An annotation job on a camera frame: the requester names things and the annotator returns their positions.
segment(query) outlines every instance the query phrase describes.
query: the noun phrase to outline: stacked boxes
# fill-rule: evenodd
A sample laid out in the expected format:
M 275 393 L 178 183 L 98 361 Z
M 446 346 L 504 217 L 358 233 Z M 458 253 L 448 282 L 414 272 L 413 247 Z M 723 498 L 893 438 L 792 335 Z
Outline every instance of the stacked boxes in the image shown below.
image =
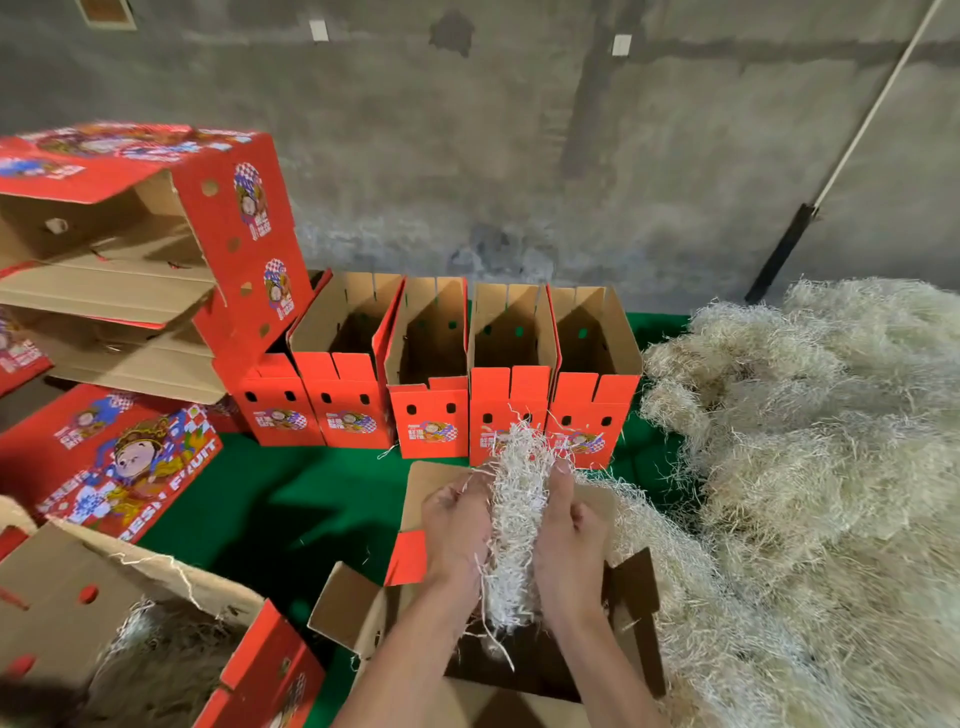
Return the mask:
M 333 273 L 289 345 L 326 443 L 385 450 L 396 442 L 385 365 L 403 276 Z
M 543 431 L 557 368 L 557 330 L 547 286 L 477 283 L 470 316 L 470 465 L 523 419 Z
M 92 384 L 51 395 L 0 435 L 4 491 L 38 520 L 135 542 L 222 448 L 198 404 Z
M 310 294 L 266 134 L 98 123 L 0 140 L 0 303 L 57 376 L 211 404 Z
M 407 279 L 387 349 L 403 457 L 466 457 L 467 281 Z
M 578 468 L 606 468 L 640 383 L 640 351 L 611 287 L 550 294 L 560 356 L 546 433 Z

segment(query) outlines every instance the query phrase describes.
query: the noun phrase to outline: cartoon character illustration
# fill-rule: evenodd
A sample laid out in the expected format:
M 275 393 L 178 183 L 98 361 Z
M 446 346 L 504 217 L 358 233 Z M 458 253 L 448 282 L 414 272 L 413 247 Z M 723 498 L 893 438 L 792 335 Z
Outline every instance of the cartoon character illustration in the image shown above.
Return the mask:
M 62 164 L 39 157 L 0 157 L 0 177 L 43 177 L 62 180 L 84 168 L 76 164 Z
M 34 342 L 23 336 L 20 327 L 0 313 L 0 368 L 12 374 L 42 356 Z
M 290 279 L 287 277 L 287 266 L 282 260 L 275 257 L 263 273 L 263 283 L 267 286 L 267 301 L 270 308 L 276 311 L 280 321 L 294 310 L 294 297 L 290 291 Z
M 343 429 L 347 432 L 376 432 L 376 420 L 362 412 L 327 412 L 326 423 L 332 429 Z
M 605 445 L 603 432 L 599 435 L 591 435 L 589 432 L 575 432 L 567 438 L 564 449 L 568 449 L 570 452 L 599 452 Z
M 72 522 L 105 518 L 128 525 L 206 445 L 212 428 L 193 405 L 168 417 L 141 422 L 107 440 L 77 492 Z
M 280 429 L 304 429 L 306 418 L 292 409 L 268 409 L 254 412 L 253 418 L 261 427 L 279 427 Z
M 114 391 L 106 397 L 90 403 L 87 409 L 78 412 L 73 422 L 61 427 L 54 437 L 67 449 L 72 449 L 83 440 L 93 437 L 105 427 L 113 425 L 121 414 L 133 406 L 135 395 L 131 392 Z
M 306 675 L 303 673 L 297 676 L 297 679 L 290 686 L 286 696 L 283 698 L 283 707 L 280 712 L 270 721 L 270 728 L 287 728 L 290 721 L 293 720 L 294 713 L 303 702 L 303 693 L 306 690 Z
M 260 173 L 249 162 L 241 162 L 233 171 L 233 186 L 240 206 L 240 219 L 250 228 L 254 240 L 263 237 L 271 228 L 267 215 L 267 193 Z
M 410 425 L 408 435 L 411 440 L 452 443 L 457 439 L 457 428 L 447 423 L 425 422 L 419 425 Z

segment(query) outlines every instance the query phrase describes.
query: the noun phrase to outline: finger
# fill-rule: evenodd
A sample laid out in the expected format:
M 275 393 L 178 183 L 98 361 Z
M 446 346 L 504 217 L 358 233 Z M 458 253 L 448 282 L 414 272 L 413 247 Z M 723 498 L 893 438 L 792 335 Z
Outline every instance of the finger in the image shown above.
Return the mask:
M 570 516 L 582 538 L 600 546 L 607 541 L 607 523 L 586 503 L 575 501 L 570 506 Z
M 569 519 L 573 503 L 573 469 L 566 460 L 558 458 L 547 480 L 547 501 L 543 517 L 549 520 Z

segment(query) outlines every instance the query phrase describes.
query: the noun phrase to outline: open cardboard box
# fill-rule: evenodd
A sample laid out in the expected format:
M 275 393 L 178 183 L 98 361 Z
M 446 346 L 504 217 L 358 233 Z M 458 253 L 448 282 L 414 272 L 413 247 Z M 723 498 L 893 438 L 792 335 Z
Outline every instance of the open cardboard box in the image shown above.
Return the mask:
M 377 645 L 415 597 L 417 582 L 425 573 L 425 543 L 420 530 L 423 500 L 467 472 L 466 468 L 440 463 L 412 464 L 388 586 L 378 587 L 342 563 L 327 579 L 308 626 L 360 657 L 358 678 Z M 614 501 L 609 491 L 581 486 L 577 497 L 602 518 L 612 518 Z M 663 696 L 666 687 L 653 621 L 660 601 L 649 549 L 608 570 L 604 592 L 617 641 L 654 697 Z M 517 630 L 504 646 L 516 672 L 505 661 L 492 658 L 475 637 L 463 637 L 424 725 L 589 726 L 560 650 L 546 631 L 539 625 Z
M 546 432 L 578 468 L 606 468 L 643 374 L 612 286 L 550 287 L 560 342 Z
M 403 457 L 466 457 L 466 279 L 407 279 L 386 370 Z
M 228 378 L 305 309 L 268 135 L 98 122 L 0 147 L 0 303 L 155 330 L 195 310 Z
M 294 363 L 333 448 L 395 442 L 385 364 L 403 281 L 400 274 L 334 272 L 291 331 Z
M 4 694 L 22 691 L 15 703 L 0 705 L 0 718 L 27 710 L 28 696 L 47 694 L 40 703 L 50 720 L 45 724 L 59 724 L 56 718 L 84 690 L 131 607 L 148 596 L 193 600 L 247 628 L 195 728 L 294 728 L 306 721 L 324 672 L 268 599 L 73 523 L 50 521 L 34 531 L 19 506 L 0 497 L 0 531 L 7 525 L 33 535 L 0 561 Z M 13 724 L 25 717 L 13 717 Z
M 470 314 L 470 465 L 522 418 L 543 431 L 557 367 L 549 287 L 477 283 Z

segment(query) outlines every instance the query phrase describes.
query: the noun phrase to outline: ventilation hole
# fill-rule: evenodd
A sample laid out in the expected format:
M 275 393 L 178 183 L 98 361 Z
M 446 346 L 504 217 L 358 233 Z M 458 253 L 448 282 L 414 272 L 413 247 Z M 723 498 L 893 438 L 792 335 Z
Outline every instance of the ventilation hole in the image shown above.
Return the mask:
M 70 224 L 62 217 L 51 217 L 43 226 L 54 235 L 60 235 L 70 230 Z
M 80 590 L 80 595 L 77 597 L 78 601 L 81 604 L 92 604 L 94 599 L 100 595 L 100 590 L 97 589 L 96 584 L 87 584 Z

